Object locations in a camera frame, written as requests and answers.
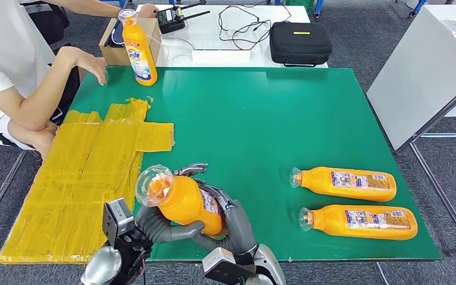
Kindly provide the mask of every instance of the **orange bottle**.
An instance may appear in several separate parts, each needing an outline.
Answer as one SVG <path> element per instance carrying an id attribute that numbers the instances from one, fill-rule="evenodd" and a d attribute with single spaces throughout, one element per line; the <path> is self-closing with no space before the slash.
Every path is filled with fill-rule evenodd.
<path id="1" fill-rule="evenodd" d="M 387 202 L 396 196 L 396 181 L 389 173 L 316 167 L 311 170 L 293 168 L 291 187 L 302 186 L 317 194 L 376 202 Z"/>
<path id="2" fill-rule="evenodd" d="M 320 210 L 302 208 L 303 230 L 316 229 L 332 236 L 368 239 L 411 239 L 417 234 L 413 213 L 401 207 L 329 205 Z"/>
<path id="3" fill-rule="evenodd" d="M 216 199 L 192 178 L 174 176 L 163 165 L 150 166 L 139 175 L 135 196 L 146 207 L 158 206 L 167 219 L 176 223 L 203 221 L 202 232 L 206 235 L 215 236 L 223 229 Z"/>
<path id="4" fill-rule="evenodd" d="M 134 70 L 135 80 L 144 86 L 153 85 L 158 79 L 156 67 L 146 34 L 137 23 L 137 12 L 132 9 L 123 9 L 119 12 L 118 18 L 123 24 L 122 37 Z"/>

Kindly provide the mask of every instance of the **robotic arm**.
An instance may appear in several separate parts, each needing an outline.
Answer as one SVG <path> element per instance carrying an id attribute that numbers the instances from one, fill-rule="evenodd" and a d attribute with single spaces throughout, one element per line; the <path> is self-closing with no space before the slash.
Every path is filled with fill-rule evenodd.
<path id="1" fill-rule="evenodd" d="M 175 170 L 174 175 L 193 176 L 206 169 L 206 163 L 194 163 Z M 195 181 L 219 203 L 228 229 L 225 238 L 214 240 L 203 235 L 205 225 L 201 221 L 171 226 L 158 207 L 142 206 L 134 220 L 122 198 L 107 202 L 102 223 L 107 242 L 92 256 L 80 284 L 130 284 L 139 273 L 144 273 L 144 261 L 154 243 L 191 238 L 210 252 L 202 260 L 207 278 L 230 285 L 285 285 L 274 254 L 266 245 L 256 243 L 240 202 L 200 179 Z"/>

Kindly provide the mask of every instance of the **bottle cap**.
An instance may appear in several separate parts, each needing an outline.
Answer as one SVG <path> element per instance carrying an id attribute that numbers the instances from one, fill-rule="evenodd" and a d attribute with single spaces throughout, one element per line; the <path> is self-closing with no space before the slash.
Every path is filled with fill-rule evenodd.
<path id="1" fill-rule="evenodd" d="M 146 207 L 160 205 L 170 192 L 173 175 L 163 165 L 153 165 L 143 171 L 135 184 L 135 196 Z"/>
<path id="2" fill-rule="evenodd" d="M 134 25 L 137 23 L 137 12 L 133 9 L 123 9 L 118 13 L 118 20 L 124 25 Z"/>
<path id="3" fill-rule="evenodd" d="M 289 174 L 289 184 L 291 187 L 296 188 L 302 186 L 302 171 L 296 167 L 293 167 L 291 174 Z"/>
<path id="4" fill-rule="evenodd" d="M 314 226 L 314 214 L 307 208 L 303 207 L 300 209 L 298 221 L 302 230 L 307 231 Z"/>

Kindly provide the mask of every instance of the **yellow tape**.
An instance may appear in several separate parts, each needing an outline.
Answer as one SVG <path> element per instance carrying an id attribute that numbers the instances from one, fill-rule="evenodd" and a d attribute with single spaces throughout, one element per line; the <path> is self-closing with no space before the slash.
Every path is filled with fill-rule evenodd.
<path id="1" fill-rule="evenodd" d="M 149 104 L 70 111 L 1 249 L 0 263 L 86 263 L 106 241 L 103 204 L 123 197 L 132 208 L 143 153 L 167 151 L 173 124 L 143 122 Z"/>

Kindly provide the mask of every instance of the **black case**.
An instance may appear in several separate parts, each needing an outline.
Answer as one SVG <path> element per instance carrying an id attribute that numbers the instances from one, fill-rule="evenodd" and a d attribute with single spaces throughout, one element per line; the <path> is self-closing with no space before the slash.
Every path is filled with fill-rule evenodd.
<path id="1" fill-rule="evenodd" d="M 270 54 L 278 64 L 323 64 L 333 44 L 326 28 L 317 23 L 274 23 L 270 29 Z"/>

